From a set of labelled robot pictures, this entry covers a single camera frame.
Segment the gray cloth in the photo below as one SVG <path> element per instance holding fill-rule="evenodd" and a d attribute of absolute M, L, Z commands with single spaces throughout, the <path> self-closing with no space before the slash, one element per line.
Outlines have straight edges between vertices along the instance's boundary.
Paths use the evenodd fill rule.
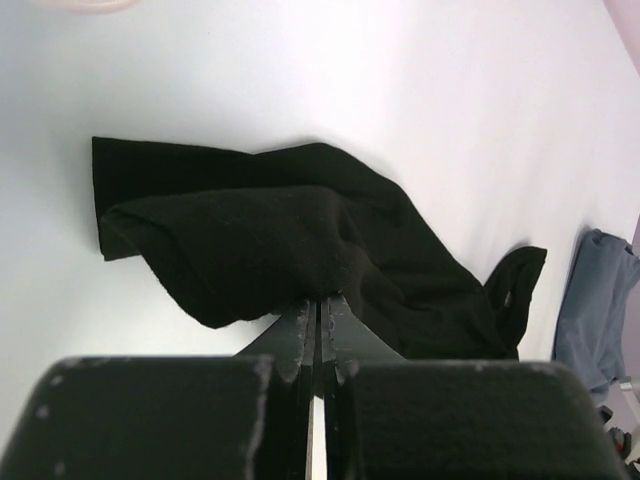
<path fill-rule="evenodd" d="M 600 230 L 584 236 L 560 309 L 554 359 L 578 375 L 596 403 L 625 376 L 625 306 L 638 280 L 640 259 L 626 241 Z"/>

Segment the black cloth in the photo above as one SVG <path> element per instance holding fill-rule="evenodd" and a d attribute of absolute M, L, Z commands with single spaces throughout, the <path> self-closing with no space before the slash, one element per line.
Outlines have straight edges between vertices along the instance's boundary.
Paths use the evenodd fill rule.
<path fill-rule="evenodd" d="M 342 150 L 94 138 L 93 176 L 105 259 L 140 253 L 204 325 L 340 291 L 407 358 L 517 358 L 546 251 L 511 252 L 485 289 L 398 185 Z"/>

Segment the white backdrop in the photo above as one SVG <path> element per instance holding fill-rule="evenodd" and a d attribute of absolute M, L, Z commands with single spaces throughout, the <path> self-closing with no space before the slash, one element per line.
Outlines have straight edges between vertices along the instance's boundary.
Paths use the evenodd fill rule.
<path fill-rule="evenodd" d="M 524 358 L 548 358 L 579 232 L 640 211 L 640 79 L 597 0 L 0 5 L 0 446 L 67 354 L 233 353 L 140 259 L 97 251 L 90 136 L 258 151 L 321 139 L 399 182 L 484 281 L 549 249 Z"/>

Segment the black plastic part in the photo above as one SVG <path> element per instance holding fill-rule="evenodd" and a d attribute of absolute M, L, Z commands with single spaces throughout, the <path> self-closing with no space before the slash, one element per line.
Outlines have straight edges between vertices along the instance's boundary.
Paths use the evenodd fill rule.
<path fill-rule="evenodd" d="M 258 462 L 280 387 L 269 357 L 68 359 L 36 387 L 0 478 L 285 478 Z"/>
<path fill-rule="evenodd" d="M 304 479 L 312 448 L 316 304 L 305 301 L 285 312 L 235 358 L 271 354 L 283 385 L 283 396 L 269 398 L 260 465 L 282 459 L 281 478 Z"/>
<path fill-rule="evenodd" d="M 625 478 L 565 368 L 406 361 L 335 295 L 292 307 L 233 358 L 56 364 L 0 479 L 307 478 L 314 389 L 330 480 Z"/>
<path fill-rule="evenodd" d="M 625 478 L 584 387 L 556 364 L 363 363 L 339 391 L 351 443 L 333 479 Z"/>
<path fill-rule="evenodd" d="M 598 413 L 600 414 L 600 418 L 602 418 L 602 423 L 607 423 L 613 418 L 613 410 L 606 405 L 598 407 Z"/>

